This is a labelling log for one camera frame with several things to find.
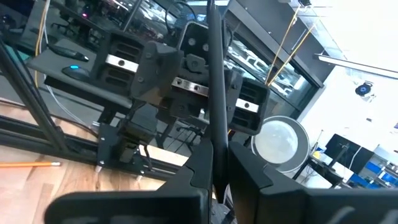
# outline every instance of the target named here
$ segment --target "ceiling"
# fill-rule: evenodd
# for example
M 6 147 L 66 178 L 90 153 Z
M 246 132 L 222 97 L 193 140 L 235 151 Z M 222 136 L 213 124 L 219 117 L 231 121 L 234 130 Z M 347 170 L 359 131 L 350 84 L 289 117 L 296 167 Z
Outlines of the ceiling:
M 297 0 L 290 5 L 296 9 Z M 332 56 L 398 71 L 398 2 L 395 0 L 311 0 L 299 18 Z

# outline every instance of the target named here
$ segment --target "pencil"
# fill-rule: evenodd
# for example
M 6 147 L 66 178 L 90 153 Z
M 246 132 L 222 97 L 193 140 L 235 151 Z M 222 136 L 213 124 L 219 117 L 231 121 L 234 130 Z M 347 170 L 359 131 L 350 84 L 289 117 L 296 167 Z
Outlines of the pencil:
M 0 162 L 0 167 L 47 167 L 60 165 L 60 162 Z

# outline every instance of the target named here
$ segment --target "round lamp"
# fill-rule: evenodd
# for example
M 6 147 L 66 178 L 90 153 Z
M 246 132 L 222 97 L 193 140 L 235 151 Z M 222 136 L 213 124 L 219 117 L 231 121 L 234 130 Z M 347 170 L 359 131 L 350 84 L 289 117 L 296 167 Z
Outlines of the round lamp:
M 298 169 L 310 154 L 307 132 L 286 116 L 266 118 L 260 133 L 251 138 L 251 149 L 279 172 Z

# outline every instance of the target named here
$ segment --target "computer mouse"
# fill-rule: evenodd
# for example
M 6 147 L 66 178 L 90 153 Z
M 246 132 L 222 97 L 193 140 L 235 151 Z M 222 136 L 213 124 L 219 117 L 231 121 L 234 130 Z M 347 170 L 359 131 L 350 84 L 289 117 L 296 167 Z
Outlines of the computer mouse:
M 74 78 L 76 80 L 80 80 L 83 82 L 88 82 L 90 79 L 90 72 L 85 69 L 81 68 L 78 65 L 71 65 L 62 69 L 62 73 L 66 74 L 67 76 Z

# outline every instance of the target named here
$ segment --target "wooden table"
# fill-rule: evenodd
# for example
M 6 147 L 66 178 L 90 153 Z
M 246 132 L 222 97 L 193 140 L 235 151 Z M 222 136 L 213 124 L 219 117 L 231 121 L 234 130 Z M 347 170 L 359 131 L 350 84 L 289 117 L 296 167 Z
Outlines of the wooden table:
M 0 103 L 0 114 L 35 124 L 27 110 Z M 67 134 L 96 141 L 90 133 L 60 119 L 53 119 Z M 183 165 L 187 157 L 148 147 L 154 159 Z M 33 152 L 0 146 L 0 162 L 60 161 L 60 167 L 0 168 L 0 223 L 43 223 L 47 205 L 55 198 L 77 191 L 156 190 L 164 182 L 103 169 Z

